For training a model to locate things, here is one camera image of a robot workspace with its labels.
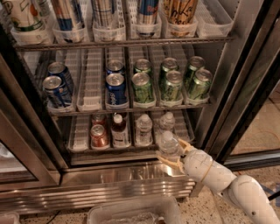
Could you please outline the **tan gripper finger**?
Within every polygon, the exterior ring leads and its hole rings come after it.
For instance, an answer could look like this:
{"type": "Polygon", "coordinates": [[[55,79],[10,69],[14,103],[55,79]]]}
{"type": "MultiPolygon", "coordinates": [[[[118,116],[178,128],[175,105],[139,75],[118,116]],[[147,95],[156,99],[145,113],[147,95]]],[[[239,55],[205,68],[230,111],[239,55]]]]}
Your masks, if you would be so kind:
{"type": "Polygon", "coordinates": [[[183,154],[187,154],[188,152],[193,150],[193,146],[181,138],[178,140],[178,143],[183,154]]]}
{"type": "Polygon", "coordinates": [[[157,159],[174,170],[180,171],[181,173],[185,172],[183,158],[181,156],[166,156],[161,152],[157,152],[157,159]]]}

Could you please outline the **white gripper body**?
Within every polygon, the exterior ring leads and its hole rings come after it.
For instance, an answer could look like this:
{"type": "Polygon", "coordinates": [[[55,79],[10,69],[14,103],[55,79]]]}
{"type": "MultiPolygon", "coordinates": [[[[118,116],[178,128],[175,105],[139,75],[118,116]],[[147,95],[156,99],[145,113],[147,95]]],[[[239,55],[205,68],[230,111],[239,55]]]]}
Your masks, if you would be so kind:
{"type": "Polygon", "coordinates": [[[228,168],[214,161],[203,150],[193,148],[185,154],[182,161],[187,177],[202,183],[215,193],[224,191],[236,179],[228,168]]]}

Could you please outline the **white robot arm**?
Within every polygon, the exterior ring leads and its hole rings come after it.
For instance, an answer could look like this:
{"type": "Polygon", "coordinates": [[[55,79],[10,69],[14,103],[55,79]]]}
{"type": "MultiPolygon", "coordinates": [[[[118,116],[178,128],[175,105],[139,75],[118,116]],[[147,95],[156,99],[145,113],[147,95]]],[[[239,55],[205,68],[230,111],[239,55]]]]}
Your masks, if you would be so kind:
{"type": "Polygon", "coordinates": [[[188,178],[207,186],[228,204],[240,208],[255,224],[280,224],[261,185],[248,175],[236,176],[203,150],[181,139],[158,145],[157,158],[188,178]]]}

